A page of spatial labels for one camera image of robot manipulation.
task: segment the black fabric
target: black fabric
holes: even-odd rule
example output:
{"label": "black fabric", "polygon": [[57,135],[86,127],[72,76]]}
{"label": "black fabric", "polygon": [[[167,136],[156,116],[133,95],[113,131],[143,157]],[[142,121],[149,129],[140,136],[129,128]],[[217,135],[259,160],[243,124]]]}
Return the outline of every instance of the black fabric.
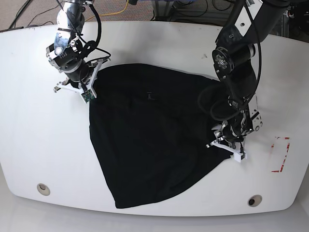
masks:
{"label": "black fabric", "polygon": [[[144,64],[98,73],[90,138],[117,208],[174,197],[230,158],[205,147],[214,140],[215,122],[197,106],[205,87],[220,84]],[[213,104],[219,95],[210,88],[203,101]]]}

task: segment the floor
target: floor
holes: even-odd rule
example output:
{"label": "floor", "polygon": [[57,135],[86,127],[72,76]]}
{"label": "floor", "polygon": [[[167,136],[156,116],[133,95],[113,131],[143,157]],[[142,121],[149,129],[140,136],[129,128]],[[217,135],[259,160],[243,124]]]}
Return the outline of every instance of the floor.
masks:
{"label": "floor", "polygon": [[[216,6],[220,9],[226,8],[229,3],[223,0],[215,0]],[[0,7],[0,30],[7,29],[11,22],[14,20],[16,13],[21,8],[21,6],[26,2],[26,0],[1,0]],[[95,1],[95,8],[100,14],[118,12],[124,9],[126,5],[125,0],[97,0]],[[195,9],[204,11],[207,8],[208,10],[214,10],[214,7],[211,3],[211,0],[196,0],[193,4],[186,6],[188,9]],[[55,0],[33,0],[29,7],[24,11],[23,15],[19,18],[16,27],[27,26],[32,18],[42,13],[48,9],[54,8],[57,6]],[[48,11],[38,17],[31,23],[33,25],[41,25],[46,22],[56,23],[56,16],[59,12],[59,8],[55,8],[51,11]],[[92,16],[92,12],[87,9],[84,13],[86,19]],[[121,14],[107,16],[102,18],[102,20],[132,20],[132,21],[149,21],[153,17],[153,7],[152,3],[149,0],[139,0],[136,6],[130,5],[128,8]]]}

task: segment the white table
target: white table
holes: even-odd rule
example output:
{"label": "white table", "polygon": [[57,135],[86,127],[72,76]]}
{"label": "white table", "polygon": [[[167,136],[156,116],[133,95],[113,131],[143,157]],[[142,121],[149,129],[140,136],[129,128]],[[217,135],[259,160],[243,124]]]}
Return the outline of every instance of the white table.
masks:
{"label": "white table", "polygon": [[[220,27],[164,22],[103,23],[100,47],[112,53],[104,67],[146,63],[216,76],[211,52]],[[60,90],[65,78],[45,58],[56,26],[0,34],[0,162],[10,191],[20,197],[89,210],[158,216],[250,214],[288,208],[309,163],[309,45],[276,36],[262,43],[258,89],[263,127],[248,136],[249,159],[225,160],[189,190],[169,200],[116,209],[89,139],[88,104]],[[96,37],[86,23],[86,40]],[[93,52],[89,58],[100,57]],[[253,59],[257,69],[257,56]],[[282,172],[287,141],[290,148]],[[51,194],[37,191],[46,184]],[[263,197],[258,207],[248,199]]]}

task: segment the metal bracket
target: metal bracket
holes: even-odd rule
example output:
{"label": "metal bracket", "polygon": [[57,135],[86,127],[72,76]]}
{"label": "metal bracket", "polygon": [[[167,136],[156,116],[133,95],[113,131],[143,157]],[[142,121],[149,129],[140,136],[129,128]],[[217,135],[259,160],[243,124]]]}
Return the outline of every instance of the metal bracket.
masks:
{"label": "metal bracket", "polygon": [[99,59],[97,62],[96,67],[93,70],[93,73],[90,77],[90,79],[87,81],[87,91],[84,92],[83,88],[74,88],[71,85],[69,85],[68,80],[64,81],[64,82],[59,82],[57,84],[57,86],[54,88],[54,92],[57,93],[57,91],[59,91],[60,89],[67,89],[67,90],[71,90],[74,91],[76,93],[79,93],[83,99],[83,101],[85,103],[91,101],[94,98],[97,98],[97,93],[95,92],[95,90],[93,89],[93,83],[94,81],[97,79],[97,74],[98,71],[100,70],[102,63],[104,62],[104,59]]}
{"label": "metal bracket", "polygon": [[93,3],[95,3],[95,0],[87,0],[87,1],[84,1],[83,4],[88,6],[88,5],[93,5]]}
{"label": "metal bracket", "polygon": [[243,159],[247,159],[247,157],[248,157],[247,156],[247,152],[245,152],[245,150],[243,151],[243,153],[240,152],[240,147],[239,147],[239,149],[238,148],[233,149],[233,148],[231,148],[229,146],[225,146],[223,144],[220,144],[218,140],[214,140],[209,145],[206,145],[207,148],[211,147],[211,146],[216,146],[218,148],[222,148],[224,150],[232,152],[233,156],[234,156],[234,160],[239,162],[239,163],[241,163],[241,161]]}
{"label": "metal bracket", "polygon": [[252,121],[252,126],[254,131],[258,131],[263,126],[261,114],[257,107],[257,96],[256,94],[252,97],[248,104],[250,119]]}

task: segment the wire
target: wire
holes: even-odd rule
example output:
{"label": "wire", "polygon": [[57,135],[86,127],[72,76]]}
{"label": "wire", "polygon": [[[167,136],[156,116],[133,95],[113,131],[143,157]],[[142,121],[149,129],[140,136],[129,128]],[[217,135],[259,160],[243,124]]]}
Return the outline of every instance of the wire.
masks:
{"label": "wire", "polygon": [[211,85],[211,86],[207,86],[206,88],[204,88],[200,94],[198,95],[198,98],[197,98],[197,105],[198,107],[201,109],[201,111],[203,111],[203,113],[205,113],[206,115],[209,114],[209,112],[207,110],[205,110],[205,108],[202,106],[202,103],[201,103],[201,100],[202,100],[202,97],[203,97],[203,94],[206,92],[206,91],[209,91],[210,89],[214,89],[214,88],[218,88],[218,87],[221,87],[220,85]]}
{"label": "wire", "polygon": [[[123,10],[118,11],[118,12],[115,12],[115,13],[99,14],[99,16],[100,16],[100,17],[103,17],[103,16],[111,16],[111,15],[120,14],[120,13],[122,13],[123,11],[125,11],[125,10],[127,9],[128,4],[129,4],[129,1],[127,0],[127,1],[126,1],[126,6],[125,6],[125,8],[124,8]],[[89,20],[91,20],[91,19],[93,19],[93,18],[94,18],[94,16],[88,18],[85,22],[88,22]]]}
{"label": "wire", "polygon": [[15,18],[17,17],[17,15],[18,15],[19,12],[21,11],[21,9],[26,5],[26,3],[27,3],[27,2],[25,2],[24,5],[22,5],[22,7],[18,10],[18,12],[17,12],[16,15],[15,15]]}
{"label": "wire", "polygon": [[47,23],[51,23],[51,24],[53,24],[54,25],[54,23],[52,22],[52,21],[47,21],[46,23],[43,23],[42,25],[38,25],[38,27],[40,27],[40,26],[44,26],[45,24],[47,24]]}
{"label": "wire", "polygon": [[152,19],[150,19],[150,21],[153,21],[154,18],[155,18],[155,11],[153,11],[153,12],[154,12],[154,16],[152,17]]}
{"label": "wire", "polygon": [[218,118],[218,117],[216,117],[215,115],[213,115],[213,114],[212,114],[212,108],[217,104],[217,103],[215,103],[215,104],[211,107],[211,112],[210,112],[210,113],[211,113],[211,117],[212,117],[214,120],[217,120],[217,121],[228,121],[228,120],[230,120],[230,119],[236,117],[245,107],[247,107],[247,105],[249,104],[249,102],[251,101],[251,99],[253,98],[253,96],[255,95],[255,92],[256,92],[256,90],[257,90],[257,87],[258,87],[258,85],[259,85],[259,83],[260,83],[260,79],[261,79],[261,73],[262,73],[262,48],[261,48],[261,41],[260,41],[259,33],[258,33],[258,31],[257,31],[257,27],[256,27],[256,25],[255,25],[255,22],[254,22],[254,20],[253,20],[253,18],[252,18],[252,15],[251,15],[250,10],[249,10],[249,8],[248,8],[248,6],[247,6],[246,3],[244,4],[244,7],[245,7],[245,9],[246,9],[246,11],[247,11],[247,14],[248,14],[248,17],[249,17],[249,19],[250,19],[250,21],[251,21],[251,24],[253,25],[253,28],[254,28],[254,30],[255,30],[255,33],[256,33],[256,40],[257,40],[257,49],[258,49],[258,52],[259,52],[259,68],[258,68],[259,71],[258,71],[258,75],[257,75],[257,79],[256,79],[256,86],[255,86],[254,92],[251,94],[251,96],[249,97],[249,99],[241,106],[241,108],[240,108],[239,110],[237,110],[234,114],[232,114],[232,115],[229,116],[229,117],[226,117],[226,118]]}
{"label": "wire", "polygon": [[96,20],[98,22],[98,34],[97,34],[97,39],[96,39],[96,47],[97,47],[100,40],[101,40],[101,36],[102,36],[102,22],[100,20],[100,17],[98,15],[95,7],[93,5],[90,5],[89,7],[90,7],[91,11],[93,12],[93,14],[95,15]]}
{"label": "wire", "polygon": [[19,9],[19,11],[17,12],[17,15],[15,17],[15,19],[13,20],[13,22],[10,24],[8,29],[11,29],[12,26],[15,24],[17,20],[20,18],[20,16],[22,15],[22,13],[25,11],[25,9],[29,6],[29,4],[32,2],[33,0],[27,0],[24,5]]}
{"label": "wire", "polygon": [[223,0],[223,1],[227,1],[227,2],[232,3],[232,4],[234,4],[236,2],[236,1],[231,1],[231,0]]}
{"label": "wire", "polygon": [[[65,12],[65,11],[63,10],[63,7],[62,7],[62,5],[60,4],[59,0],[56,0],[56,2],[58,3],[58,5],[59,5],[60,8],[62,9],[62,11]],[[68,18],[68,20],[70,21],[70,23],[71,23],[71,25],[72,25],[72,27],[73,27],[75,33],[79,36],[79,38],[81,39],[81,41],[83,41],[87,46],[89,46],[89,47],[91,47],[91,48],[93,48],[93,49],[96,49],[96,50],[98,50],[98,51],[101,51],[101,52],[104,52],[104,53],[108,54],[109,57],[112,56],[108,51],[105,51],[105,50],[103,50],[103,49],[101,49],[101,48],[98,48],[98,47],[94,47],[94,46],[90,45],[89,43],[87,43],[87,42],[82,38],[82,34],[79,33],[78,30],[76,29],[76,27],[75,27],[74,24],[72,23],[72,21],[71,21],[71,19],[70,19],[70,17],[68,16],[67,13],[66,13],[66,15],[67,15],[67,18]]]}
{"label": "wire", "polygon": [[108,58],[109,57],[100,57],[100,58],[92,59],[92,60],[87,61],[86,64],[91,63],[92,61],[97,61],[99,59],[104,60],[104,62],[103,62],[103,64],[104,64]]}
{"label": "wire", "polygon": [[214,7],[217,11],[226,11],[226,10],[230,9],[230,7],[232,6],[232,3],[233,3],[233,2],[228,1],[228,0],[224,0],[224,1],[227,1],[227,2],[230,3],[229,6],[226,7],[225,9],[219,9],[218,7],[216,7],[216,5],[215,5],[215,0],[212,0],[212,5],[213,5],[213,7]]}
{"label": "wire", "polygon": [[176,1],[179,5],[181,5],[181,6],[187,6],[187,5],[190,5],[190,4],[192,4],[194,1],[190,1],[190,2],[188,2],[188,3],[184,3],[184,2],[182,2],[182,1]]}
{"label": "wire", "polygon": [[184,13],[181,13],[181,12],[177,11],[176,8],[173,7],[176,11],[171,15],[171,17],[172,17],[175,13],[178,13],[178,14],[183,15],[183,16],[186,16],[186,17],[201,17],[201,16],[203,16],[203,15],[207,12],[207,10],[208,10],[208,2],[207,2],[207,0],[205,0],[205,2],[206,2],[206,6],[207,6],[207,7],[206,7],[206,10],[204,11],[204,13],[202,13],[202,14],[200,14],[200,15],[187,15],[187,14],[184,14]]}
{"label": "wire", "polygon": [[53,9],[56,9],[58,6],[59,6],[59,5],[57,4],[57,6],[56,6],[56,7],[51,8],[51,9],[49,9],[49,10],[47,10],[47,11],[44,11],[44,12],[39,13],[39,14],[37,14],[36,16],[34,16],[34,18],[33,18],[33,19],[29,22],[29,24],[27,25],[27,27],[29,27],[29,26],[30,26],[30,24],[33,22],[33,20],[34,20],[36,17],[38,17],[39,15],[42,15],[42,14],[44,14],[44,13],[48,12],[48,11],[51,11],[51,10],[53,10]]}

